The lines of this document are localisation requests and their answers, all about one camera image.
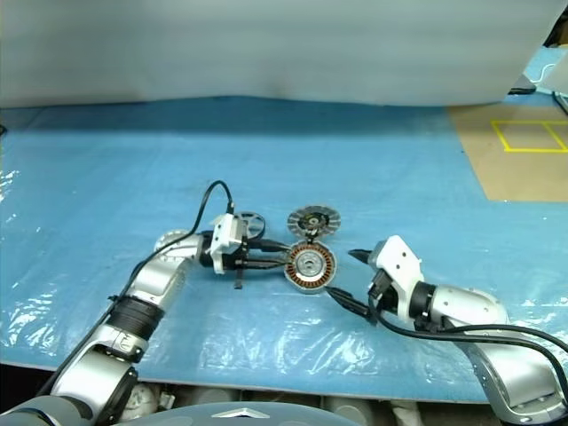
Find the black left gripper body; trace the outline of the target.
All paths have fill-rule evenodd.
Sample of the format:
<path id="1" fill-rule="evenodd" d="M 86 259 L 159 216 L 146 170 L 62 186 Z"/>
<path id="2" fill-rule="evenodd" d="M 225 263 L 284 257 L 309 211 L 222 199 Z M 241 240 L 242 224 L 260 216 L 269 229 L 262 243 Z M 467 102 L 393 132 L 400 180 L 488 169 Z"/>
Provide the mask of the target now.
<path id="1" fill-rule="evenodd" d="M 222 262 L 225 271 L 236 273 L 233 288 L 243 289 L 244 272 L 253 266 L 249 258 L 249 240 L 245 238 L 234 252 L 223 254 Z"/>

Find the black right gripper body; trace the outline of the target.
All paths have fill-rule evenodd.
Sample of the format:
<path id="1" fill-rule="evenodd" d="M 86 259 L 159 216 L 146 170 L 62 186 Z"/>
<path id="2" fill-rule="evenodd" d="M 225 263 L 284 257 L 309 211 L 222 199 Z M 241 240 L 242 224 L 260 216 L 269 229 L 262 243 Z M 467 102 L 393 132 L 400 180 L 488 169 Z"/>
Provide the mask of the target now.
<path id="1" fill-rule="evenodd" d="M 398 293 L 394 281 L 399 269 L 399 259 L 393 256 L 380 256 L 374 252 L 367 254 L 367 264 L 374 270 L 367 291 L 367 315 L 378 316 L 382 311 L 398 313 Z"/>

